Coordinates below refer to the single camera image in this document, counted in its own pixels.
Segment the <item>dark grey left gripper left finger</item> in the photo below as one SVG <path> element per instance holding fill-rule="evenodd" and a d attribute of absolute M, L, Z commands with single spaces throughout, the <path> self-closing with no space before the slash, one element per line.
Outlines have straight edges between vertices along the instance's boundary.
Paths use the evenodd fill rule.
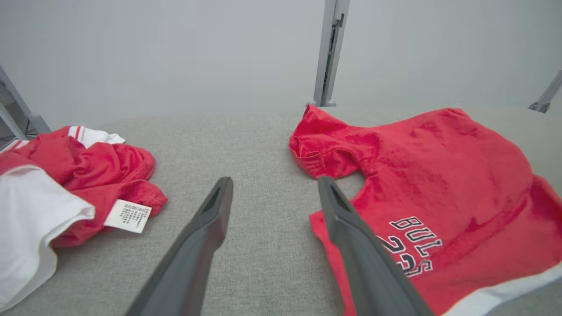
<path fill-rule="evenodd" d="M 213 254 L 225 240 L 233 192 L 232 178 L 218 179 L 128 308 L 128 316 L 201 314 Z"/>

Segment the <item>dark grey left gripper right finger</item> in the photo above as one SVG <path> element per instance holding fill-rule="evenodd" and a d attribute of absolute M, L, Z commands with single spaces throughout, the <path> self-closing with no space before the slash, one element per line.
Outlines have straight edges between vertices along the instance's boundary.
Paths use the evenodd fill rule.
<path fill-rule="evenodd" d="M 358 316 L 431 316 L 379 238 L 332 178 L 318 180 L 329 238 L 340 252 Z"/>

